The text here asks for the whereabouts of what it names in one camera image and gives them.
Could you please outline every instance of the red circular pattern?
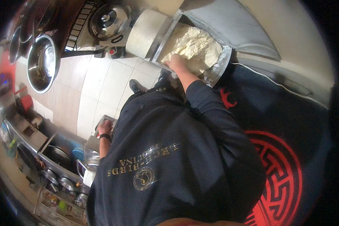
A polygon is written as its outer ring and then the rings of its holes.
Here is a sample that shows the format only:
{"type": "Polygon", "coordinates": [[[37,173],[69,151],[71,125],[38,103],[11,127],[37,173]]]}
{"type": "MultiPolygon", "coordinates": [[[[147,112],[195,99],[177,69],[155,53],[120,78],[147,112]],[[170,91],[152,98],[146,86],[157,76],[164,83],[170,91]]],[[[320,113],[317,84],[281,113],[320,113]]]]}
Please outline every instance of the red circular pattern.
{"type": "Polygon", "coordinates": [[[290,225],[302,193],[302,172],[294,151],[279,137],[247,131],[266,169],[265,189],[245,224],[290,225]]]}

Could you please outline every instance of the black watch strap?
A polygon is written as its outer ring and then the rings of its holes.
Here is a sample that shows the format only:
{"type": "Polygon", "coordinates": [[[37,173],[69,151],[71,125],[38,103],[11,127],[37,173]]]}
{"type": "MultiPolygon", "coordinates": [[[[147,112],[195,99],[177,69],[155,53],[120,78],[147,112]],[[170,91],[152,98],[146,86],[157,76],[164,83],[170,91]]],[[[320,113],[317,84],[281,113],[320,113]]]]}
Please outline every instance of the black watch strap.
{"type": "Polygon", "coordinates": [[[106,133],[103,133],[102,135],[99,136],[99,139],[101,139],[102,137],[108,138],[109,140],[111,139],[111,136],[109,136],[106,133]]]}

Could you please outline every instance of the metal rack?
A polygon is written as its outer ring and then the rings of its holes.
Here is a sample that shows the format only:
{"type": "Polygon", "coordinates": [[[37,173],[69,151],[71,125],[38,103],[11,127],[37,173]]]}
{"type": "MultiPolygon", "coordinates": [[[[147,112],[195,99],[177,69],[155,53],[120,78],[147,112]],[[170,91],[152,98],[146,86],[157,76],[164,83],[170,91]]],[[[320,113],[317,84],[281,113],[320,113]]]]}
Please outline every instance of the metal rack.
{"type": "Polygon", "coordinates": [[[98,3],[94,1],[86,1],[82,6],[80,13],[75,19],[74,24],[70,30],[69,37],[66,40],[64,51],[77,51],[77,39],[82,31],[85,21],[88,19],[90,13],[95,9],[98,3]]]}

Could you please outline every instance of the metal tray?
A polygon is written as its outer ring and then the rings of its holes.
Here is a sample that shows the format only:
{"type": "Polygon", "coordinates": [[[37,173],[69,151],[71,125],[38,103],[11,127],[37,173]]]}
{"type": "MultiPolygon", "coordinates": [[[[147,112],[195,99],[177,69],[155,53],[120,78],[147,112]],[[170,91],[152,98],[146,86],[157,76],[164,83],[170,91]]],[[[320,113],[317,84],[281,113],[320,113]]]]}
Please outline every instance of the metal tray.
{"type": "Polygon", "coordinates": [[[221,45],[222,52],[220,53],[217,63],[214,64],[211,68],[205,70],[205,72],[203,72],[203,74],[199,76],[199,78],[202,79],[206,83],[206,85],[213,87],[221,78],[228,63],[230,62],[232,47],[226,41],[224,41],[224,39],[221,38],[221,36],[215,30],[206,26],[202,21],[196,19],[192,15],[187,14],[186,12],[183,12],[181,10],[178,10],[176,12],[174,16],[174,21],[170,26],[169,30],[167,31],[166,35],[164,36],[157,51],[155,52],[151,62],[175,73],[173,70],[167,67],[167,65],[162,64],[160,61],[158,61],[158,57],[161,54],[164,45],[171,36],[178,22],[186,23],[191,26],[198,27],[204,31],[207,31],[221,45]]]}

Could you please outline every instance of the shoe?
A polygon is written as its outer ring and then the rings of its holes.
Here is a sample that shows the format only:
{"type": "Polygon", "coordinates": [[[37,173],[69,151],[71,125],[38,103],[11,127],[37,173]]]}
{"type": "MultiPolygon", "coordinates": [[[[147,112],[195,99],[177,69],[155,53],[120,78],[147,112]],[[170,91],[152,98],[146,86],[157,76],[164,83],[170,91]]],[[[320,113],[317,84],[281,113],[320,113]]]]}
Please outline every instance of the shoe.
{"type": "Polygon", "coordinates": [[[133,93],[140,92],[140,84],[135,79],[129,80],[129,87],[133,91],[133,93]]]}
{"type": "Polygon", "coordinates": [[[161,81],[162,79],[167,79],[171,73],[172,72],[170,72],[169,70],[162,68],[161,72],[159,73],[158,81],[161,81]]]}

